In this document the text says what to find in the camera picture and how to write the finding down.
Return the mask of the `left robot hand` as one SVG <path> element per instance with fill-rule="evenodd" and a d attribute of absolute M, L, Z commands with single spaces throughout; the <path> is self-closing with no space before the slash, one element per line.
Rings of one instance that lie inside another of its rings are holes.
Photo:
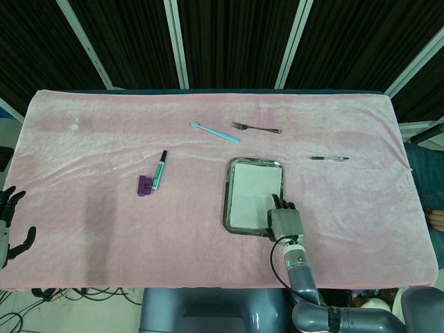
<path fill-rule="evenodd" d="M 11 247 L 9 237 L 15 207 L 26 194 L 25 191 L 14 194 L 15 190 L 16 187 L 11 186 L 1 191 L 1 269 L 5 268 L 10 260 L 29 250 L 37 234 L 37 228 L 32 226 L 28 229 L 24 242 L 14 248 Z"/>

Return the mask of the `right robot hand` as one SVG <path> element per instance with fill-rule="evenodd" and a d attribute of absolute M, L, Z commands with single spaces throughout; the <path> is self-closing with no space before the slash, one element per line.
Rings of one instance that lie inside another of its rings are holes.
<path fill-rule="evenodd" d="M 274 209 L 267 212 L 268 237 L 271 241 L 292 239 L 297 242 L 305 240 L 305 232 L 299 211 L 294 203 L 285 201 L 277 194 L 272 194 Z"/>

